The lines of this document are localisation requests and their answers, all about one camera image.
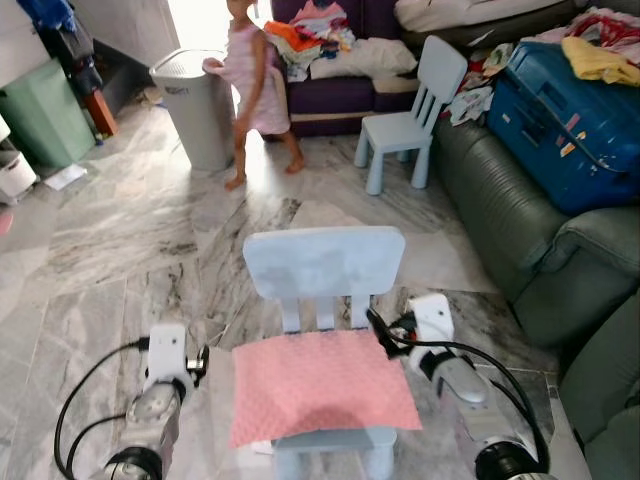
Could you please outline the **purple sofa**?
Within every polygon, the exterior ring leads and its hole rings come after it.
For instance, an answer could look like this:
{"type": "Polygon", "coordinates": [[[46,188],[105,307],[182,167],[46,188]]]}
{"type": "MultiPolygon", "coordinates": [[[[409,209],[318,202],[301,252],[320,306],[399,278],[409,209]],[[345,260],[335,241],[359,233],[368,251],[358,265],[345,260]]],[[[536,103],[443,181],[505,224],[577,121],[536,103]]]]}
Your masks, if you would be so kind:
{"type": "MultiPolygon", "coordinates": [[[[347,14],[356,38],[399,40],[397,0],[270,0],[271,18],[289,22],[301,12],[335,5],[347,14]]],[[[398,76],[338,76],[285,83],[292,131],[298,137],[356,134],[364,116],[410,110],[419,87],[416,69],[398,76]]]]}

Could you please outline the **cream blanket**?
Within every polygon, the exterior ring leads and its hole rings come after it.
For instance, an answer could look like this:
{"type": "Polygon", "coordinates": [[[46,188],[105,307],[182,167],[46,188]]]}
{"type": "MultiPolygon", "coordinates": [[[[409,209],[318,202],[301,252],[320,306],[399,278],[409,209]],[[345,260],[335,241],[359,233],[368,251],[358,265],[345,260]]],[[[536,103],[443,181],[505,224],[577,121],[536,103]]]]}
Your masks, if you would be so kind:
{"type": "Polygon", "coordinates": [[[311,79],[343,76],[378,78],[399,76],[415,70],[416,56],[402,41],[392,38],[357,38],[351,50],[334,58],[317,58],[308,67],[311,79]]]}

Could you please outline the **yellow cloth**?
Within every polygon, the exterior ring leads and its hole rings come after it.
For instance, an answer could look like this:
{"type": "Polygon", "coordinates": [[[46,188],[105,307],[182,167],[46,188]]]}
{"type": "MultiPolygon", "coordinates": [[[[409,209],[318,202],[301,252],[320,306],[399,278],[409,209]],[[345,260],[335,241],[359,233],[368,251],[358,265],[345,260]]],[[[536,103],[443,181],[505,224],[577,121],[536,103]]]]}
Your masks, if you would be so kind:
{"type": "Polygon", "coordinates": [[[562,38],[561,47],[573,73],[581,81],[640,86],[640,68],[618,52],[591,45],[584,38],[573,36],[562,38]]]}

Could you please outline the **red white cloth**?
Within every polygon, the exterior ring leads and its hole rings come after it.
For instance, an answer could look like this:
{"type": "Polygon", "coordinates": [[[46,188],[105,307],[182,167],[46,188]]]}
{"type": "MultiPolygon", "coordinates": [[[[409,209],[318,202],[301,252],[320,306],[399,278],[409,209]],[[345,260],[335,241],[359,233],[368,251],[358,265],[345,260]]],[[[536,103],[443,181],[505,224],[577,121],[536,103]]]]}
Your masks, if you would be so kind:
{"type": "Polygon", "coordinates": [[[640,19],[636,15],[590,6],[567,26],[526,37],[524,41],[559,44],[564,37],[584,38],[590,45],[625,56],[635,67],[640,65],[640,19]]]}

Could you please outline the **white paper sheet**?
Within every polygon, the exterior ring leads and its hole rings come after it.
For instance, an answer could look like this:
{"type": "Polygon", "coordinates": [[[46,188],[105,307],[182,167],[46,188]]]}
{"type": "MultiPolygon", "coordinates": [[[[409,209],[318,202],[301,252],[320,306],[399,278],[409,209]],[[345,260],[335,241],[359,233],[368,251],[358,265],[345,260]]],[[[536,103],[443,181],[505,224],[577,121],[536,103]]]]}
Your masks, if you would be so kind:
{"type": "Polygon", "coordinates": [[[67,188],[70,184],[77,182],[77,180],[86,177],[88,173],[90,173],[90,170],[84,168],[84,166],[73,164],[65,166],[65,168],[58,170],[58,172],[46,175],[46,177],[42,179],[42,184],[47,188],[55,189],[55,191],[61,191],[61,189],[67,188]]]}

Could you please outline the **patterned loose garment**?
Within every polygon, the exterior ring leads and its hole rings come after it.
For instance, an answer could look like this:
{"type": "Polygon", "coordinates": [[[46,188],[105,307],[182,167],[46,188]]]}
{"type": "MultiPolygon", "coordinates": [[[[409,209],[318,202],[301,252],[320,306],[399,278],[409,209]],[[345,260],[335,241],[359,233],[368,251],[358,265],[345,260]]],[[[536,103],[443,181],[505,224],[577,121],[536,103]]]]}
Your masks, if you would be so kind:
{"type": "Polygon", "coordinates": [[[506,69],[513,50],[513,44],[500,44],[472,52],[460,91],[448,106],[447,116],[452,125],[474,122],[492,108],[497,77],[506,69]]]}

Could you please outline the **grey air purifier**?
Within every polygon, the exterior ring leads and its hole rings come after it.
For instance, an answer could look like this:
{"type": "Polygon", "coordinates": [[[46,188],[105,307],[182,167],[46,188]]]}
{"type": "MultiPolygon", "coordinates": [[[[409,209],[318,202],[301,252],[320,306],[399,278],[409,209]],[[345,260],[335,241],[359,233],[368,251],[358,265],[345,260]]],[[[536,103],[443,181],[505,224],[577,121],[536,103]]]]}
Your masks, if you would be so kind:
{"type": "Polygon", "coordinates": [[[163,106],[189,165],[202,172],[220,172],[233,164],[233,90],[223,78],[204,69],[204,61],[218,54],[179,49],[148,70],[163,93],[163,106]]]}

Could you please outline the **pink dotted pillow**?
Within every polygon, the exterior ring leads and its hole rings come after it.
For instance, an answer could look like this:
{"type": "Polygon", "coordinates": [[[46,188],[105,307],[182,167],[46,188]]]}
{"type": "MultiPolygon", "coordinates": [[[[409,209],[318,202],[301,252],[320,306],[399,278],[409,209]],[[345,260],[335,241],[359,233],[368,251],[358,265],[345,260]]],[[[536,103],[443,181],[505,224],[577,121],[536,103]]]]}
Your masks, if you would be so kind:
{"type": "Polygon", "coordinates": [[[275,335],[230,355],[230,447],[319,430],[421,429],[401,361],[387,356],[374,333],[275,335]]]}

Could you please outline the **green leather sofa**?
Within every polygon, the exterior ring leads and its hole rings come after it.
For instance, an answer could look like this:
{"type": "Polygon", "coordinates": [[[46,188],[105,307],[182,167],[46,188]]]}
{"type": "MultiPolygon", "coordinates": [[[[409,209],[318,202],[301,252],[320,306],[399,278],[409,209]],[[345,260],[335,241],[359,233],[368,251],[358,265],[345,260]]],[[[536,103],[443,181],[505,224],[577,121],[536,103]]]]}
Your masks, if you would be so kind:
{"type": "Polygon", "coordinates": [[[483,125],[439,124],[431,169],[531,344],[593,480],[640,480],[640,210],[567,215],[483,125]]]}

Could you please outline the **blue hard suitcase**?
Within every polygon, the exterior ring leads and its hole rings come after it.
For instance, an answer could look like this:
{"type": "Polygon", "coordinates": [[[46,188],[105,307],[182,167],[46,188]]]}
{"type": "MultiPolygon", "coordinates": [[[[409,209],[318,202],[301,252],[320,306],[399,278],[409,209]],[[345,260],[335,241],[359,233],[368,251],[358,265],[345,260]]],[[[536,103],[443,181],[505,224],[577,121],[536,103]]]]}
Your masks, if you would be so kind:
{"type": "Polygon", "coordinates": [[[564,214],[639,201],[639,88],[576,77],[561,46],[515,46],[486,125],[564,214]]]}

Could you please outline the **small white bin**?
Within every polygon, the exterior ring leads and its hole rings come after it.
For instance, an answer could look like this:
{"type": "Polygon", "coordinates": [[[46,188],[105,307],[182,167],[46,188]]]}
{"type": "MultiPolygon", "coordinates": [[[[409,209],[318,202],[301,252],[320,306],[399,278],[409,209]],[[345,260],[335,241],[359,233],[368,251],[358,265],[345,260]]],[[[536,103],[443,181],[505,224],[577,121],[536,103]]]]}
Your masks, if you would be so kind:
{"type": "Polygon", "coordinates": [[[17,205],[40,178],[12,142],[12,128],[0,116],[0,204],[17,205]]]}

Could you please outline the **cream cushion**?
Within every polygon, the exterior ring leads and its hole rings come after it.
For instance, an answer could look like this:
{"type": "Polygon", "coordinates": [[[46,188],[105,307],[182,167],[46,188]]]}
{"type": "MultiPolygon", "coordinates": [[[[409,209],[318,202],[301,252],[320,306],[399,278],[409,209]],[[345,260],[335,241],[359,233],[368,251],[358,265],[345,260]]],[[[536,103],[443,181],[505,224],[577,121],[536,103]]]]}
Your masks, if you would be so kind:
{"type": "Polygon", "coordinates": [[[403,29],[430,32],[476,26],[544,8],[543,0],[397,0],[396,19],[403,29]]]}

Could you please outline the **colourful clothes pile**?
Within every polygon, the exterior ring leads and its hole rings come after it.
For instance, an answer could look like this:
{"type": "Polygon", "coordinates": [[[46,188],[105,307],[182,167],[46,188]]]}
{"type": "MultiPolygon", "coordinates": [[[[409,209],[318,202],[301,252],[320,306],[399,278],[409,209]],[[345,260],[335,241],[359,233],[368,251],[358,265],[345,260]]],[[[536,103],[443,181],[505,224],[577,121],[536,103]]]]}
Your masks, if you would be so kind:
{"type": "Polygon", "coordinates": [[[356,44],[346,9],[335,0],[307,0],[291,22],[268,20],[262,26],[285,67],[285,81],[302,82],[317,59],[335,59],[356,44]]]}

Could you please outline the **child in pink dress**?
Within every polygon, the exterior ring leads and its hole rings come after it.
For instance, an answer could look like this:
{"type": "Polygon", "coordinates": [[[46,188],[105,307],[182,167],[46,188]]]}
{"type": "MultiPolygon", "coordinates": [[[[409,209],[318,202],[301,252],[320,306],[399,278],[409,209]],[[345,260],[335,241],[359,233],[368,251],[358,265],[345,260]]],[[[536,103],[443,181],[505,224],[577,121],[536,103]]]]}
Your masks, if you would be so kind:
{"type": "Polygon", "coordinates": [[[285,173],[305,169],[305,155],[292,133],[284,90],[274,81],[274,69],[269,65],[275,56],[274,46],[250,17],[250,8],[257,0],[225,1],[230,14],[227,55],[221,60],[207,58],[204,68],[227,81],[239,97],[232,123],[236,173],[225,183],[225,189],[233,191],[246,183],[246,142],[251,131],[278,137],[285,143],[291,152],[285,173]]]}

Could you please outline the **green storage box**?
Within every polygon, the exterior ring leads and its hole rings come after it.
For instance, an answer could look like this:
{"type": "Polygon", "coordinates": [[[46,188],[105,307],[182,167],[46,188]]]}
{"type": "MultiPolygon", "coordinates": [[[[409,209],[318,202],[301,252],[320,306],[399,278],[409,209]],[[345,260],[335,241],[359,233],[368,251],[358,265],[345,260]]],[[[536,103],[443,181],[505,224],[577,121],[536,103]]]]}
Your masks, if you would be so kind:
{"type": "Polygon", "coordinates": [[[0,118],[29,163],[63,169],[95,146],[90,123],[58,61],[49,60],[0,88],[0,118]]]}

